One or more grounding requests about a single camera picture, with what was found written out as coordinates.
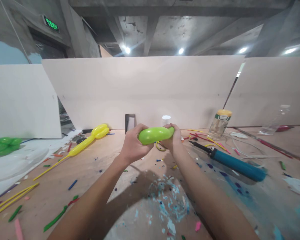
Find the exit sign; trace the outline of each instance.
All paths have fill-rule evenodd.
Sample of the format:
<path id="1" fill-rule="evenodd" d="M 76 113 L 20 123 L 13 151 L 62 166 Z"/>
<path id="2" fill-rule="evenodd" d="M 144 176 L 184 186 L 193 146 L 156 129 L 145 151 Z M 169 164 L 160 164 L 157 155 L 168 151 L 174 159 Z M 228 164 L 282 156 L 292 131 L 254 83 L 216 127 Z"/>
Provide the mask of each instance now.
<path id="1" fill-rule="evenodd" d="M 52 22 L 51 20 L 49 20 L 46 16 L 43 16 L 43 20 L 44 20 L 45 24 L 46 24 L 48 27 L 50 27 L 50 28 L 52 28 L 53 30 L 59 32 L 59 28 L 58 28 L 58 25 L 57 25 L 57 24 L 55 24 L 54 22 Z"/>

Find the green balloon sculpture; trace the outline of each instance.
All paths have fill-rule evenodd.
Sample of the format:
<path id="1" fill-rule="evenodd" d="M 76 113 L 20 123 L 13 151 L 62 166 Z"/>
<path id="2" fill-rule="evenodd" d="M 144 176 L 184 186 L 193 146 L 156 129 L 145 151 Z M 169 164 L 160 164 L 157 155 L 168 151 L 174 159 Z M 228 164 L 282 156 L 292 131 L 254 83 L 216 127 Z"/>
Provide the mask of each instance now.
<path id="1" fill-rule="evenodd" d="M 21 138 L 0 138 L 0 156 L 5 156 L 20 148 Z"/>

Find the plastic bottle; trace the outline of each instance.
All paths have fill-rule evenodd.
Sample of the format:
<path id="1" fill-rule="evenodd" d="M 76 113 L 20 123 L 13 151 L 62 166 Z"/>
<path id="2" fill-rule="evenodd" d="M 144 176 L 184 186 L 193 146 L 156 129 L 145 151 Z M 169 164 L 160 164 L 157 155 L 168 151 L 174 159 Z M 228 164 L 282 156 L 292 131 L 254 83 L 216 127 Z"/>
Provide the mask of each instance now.
<path id="1" fill-rule="evenodd" d="M 280 109 L 277 112 L 276 116 L 274 116 L 274 118 L 268 124 L 263 125 L 259 133 L 269 136 L 273 135 L 280 126 L 284 115 L 289 112 L 289 107 L 290 105 L 280 105 Z"/>
<path id="2" fill-rule="evenodd" d="M 226 129 L 231 116 L 232 112 L 229 110 L 218 110 L 210 126 L 208 137 L 215 141 L 219 140 Z"/>

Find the white cable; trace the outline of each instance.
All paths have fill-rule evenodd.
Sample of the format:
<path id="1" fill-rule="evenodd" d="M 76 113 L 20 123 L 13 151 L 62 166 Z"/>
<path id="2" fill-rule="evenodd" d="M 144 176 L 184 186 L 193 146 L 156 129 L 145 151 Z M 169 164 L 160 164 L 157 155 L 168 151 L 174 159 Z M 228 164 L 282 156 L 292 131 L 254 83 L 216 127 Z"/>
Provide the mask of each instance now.
<path id="1" fill-rule="evenodd" d="M 28 55 L 27 55 L 27 53 L 26 53 L 26 50 L 24 49 L 24 47 L 23 47 L 23 45 L 22 45 L 22 43 L 21 43 L 21 40 L 20 40 L 20 38 L 19 38 L 19 36 L 18 36 L 18 34 L 17 34 L 17 31 L 16 31 L 16 29 L 14 28 L 14 26 L 13 26 L 13 24 L 12 24 L 12 21 L 11 21 L 10 18 L 9 18 L 9 15 L 8 15 L 8 13 L 7 13 L 7 11 L 6 11 L 5 7 L 4 7 L 4 5 L 3 5 L 2 0 L 0 0 L 0 2 L 1 2 L 1 5 L 2 5 L 2 7 L 3 7 L 4 12 L 6 13 L 6 15 L 7 15 L 8 19 L 9 19 L 9 21 L 10 21 L 10 24 L 11 24 L 11 26 L 12 26 L 12 28 L 13 28 L 15 34 L 17 35 L 17 38 L 18 38 L 18 40 L 19 40 L 19 42 L 20 42 L 20 44 L 21 44 L 21 47 L 22 47 L 22 49 L 23 49 L 24 55 L 26 55 L 26 58 L 27 58 L 29 64 L 32 64 L 32 62 L 31 62 L 30 59 L 28 58 Z"/>
<path id="2" fill-rule="evenodd" d="M 248 142 L 245 142 L 245 141 L 242 141 L 242 140 L 239 140 L 239 139 L 234 138 L 234 136 L 232 136 L 231 134 L 229 134 L 229 133 L 227 133 L 227 132 L 225 132 L 225 134 L 231 136 L 232 142 L 233 142 L 233 144 L 235 145 L 235 147 L 237 148 L 238 152 L 240 152 L 240 153 L 242 153 L 243 155 L 246 156 L 246 157 L 241 158 L 240 160 L 243 160 L 243 159 L 246 159 L 246 158 L 253 158 L 253 159 L 256 159 L 257 161 L 262 162 L 262 164 L 261 164 L 260 166 L 255 166 L 255 167 L 257 167 L 257 168 L 262 168 L 262 167 L 264 167 L 265 164 L 264 164 L 264 162 L 263 162 L 262 160 L 260 160 L 260 158 L 257 158 L 257 157 L 255 157 L 255 156 L 250 156 L 250 155 L 247 155 L 247 154 L 245 154 L 244 152 L 242 152 L 242 151 L 238 148 L 238 146 L 236 145 L 236 143 L 234 142 L 234 139 L 237 140 L 237 141 L 239 141 L 239 142 L 243 142 L 243 143 L 249 144 L 249 145 L 251 145 L 251 146 L 257 148 L 257 149 L 262 153 L 262 155 L 264 155 L 264 157 L 262 157 L 262 158 L 267 158 L 268 156 L 265 154 L 264 151 L 262 151 L 260 148 L 256 147 L 255 145 L 253 145 L 253 144 L 251 144 L 251 143 L 248 143 Z"/>

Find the concrete wall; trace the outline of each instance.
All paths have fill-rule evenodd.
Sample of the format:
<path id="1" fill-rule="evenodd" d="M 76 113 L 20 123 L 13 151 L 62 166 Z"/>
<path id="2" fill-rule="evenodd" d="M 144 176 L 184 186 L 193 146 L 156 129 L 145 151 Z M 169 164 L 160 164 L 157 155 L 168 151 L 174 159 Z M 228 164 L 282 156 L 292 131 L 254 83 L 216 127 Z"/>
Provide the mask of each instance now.
<path id="1" fill-rule="evenodd" d="M 73 20 L 70 15 L 77 27 L 69 28 L 71 19 L 66 20 L 62 1 L 0 0 L 0 64 L 41 63 L 41 55 L 29 28 L 62 46 L 69 58 L 100 56 L 98 45 L 92 41 L 91 33 L 85 31 L 81 17 Z M 67 0 L 63 5 L 69 6 Z M 60 32 L 46 26 L 42 15 L 56 23 Z"/>

